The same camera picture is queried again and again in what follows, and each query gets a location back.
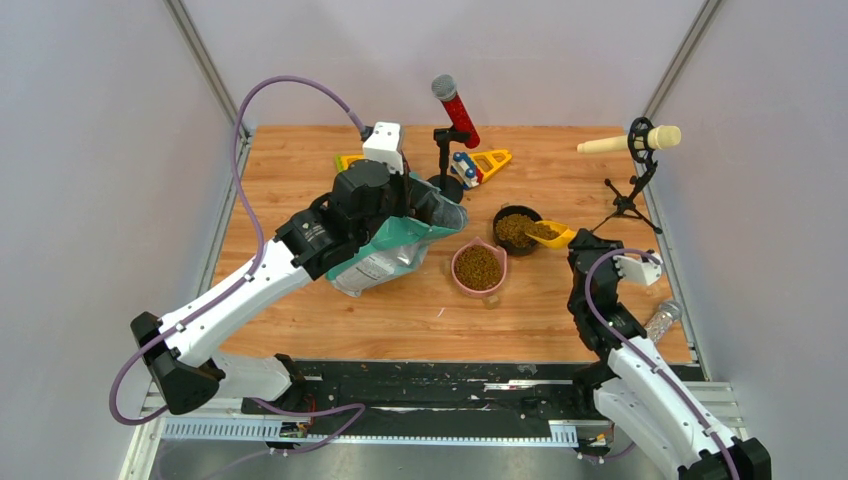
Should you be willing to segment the yellow scoop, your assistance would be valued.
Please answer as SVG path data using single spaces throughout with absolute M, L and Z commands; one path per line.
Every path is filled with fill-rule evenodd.
M 565 224 L 541 220 L 528 225 L 524 234 L 547 248 L 562 249 L 570 244 L 577 232 Z

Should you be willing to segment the green pet food bag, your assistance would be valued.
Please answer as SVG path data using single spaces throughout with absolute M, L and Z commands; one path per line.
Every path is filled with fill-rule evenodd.
M 352 259 L 329 270 L 325 278 L 337 290 L 358 297 L 367 289 L 417 270 L 430 245 L 459 233 L 468 223 L 466 208 L 446 198 L 438 225 L 391 217 Z

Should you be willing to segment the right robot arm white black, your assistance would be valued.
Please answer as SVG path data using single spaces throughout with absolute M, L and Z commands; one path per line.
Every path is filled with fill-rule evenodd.
M 741 439 L 712 414 L 620 301 L 620 282 L 650 286 L 661 278 L 661 258 L 587 229 L 567 249 L 573 273 L 567 308 L 598 357 L 574 379 L 575 411 L 611 420 L 668 479 L 772 478 L 766 447 Z

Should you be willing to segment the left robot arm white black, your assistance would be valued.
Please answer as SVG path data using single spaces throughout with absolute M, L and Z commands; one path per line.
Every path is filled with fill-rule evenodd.
M 259 398 L 298 411 L 306 386 L 277 357 L 228 355 L 220 345 L 280 298 L 352 259 L 390 218 L 431 224 L 447 201 L 430 184 L 372 160 L 336 175 L 332 189 L 293 214 L 252 260 L 184 307 L 131 323 L 163 410 L 192 412 L 213 398 Z

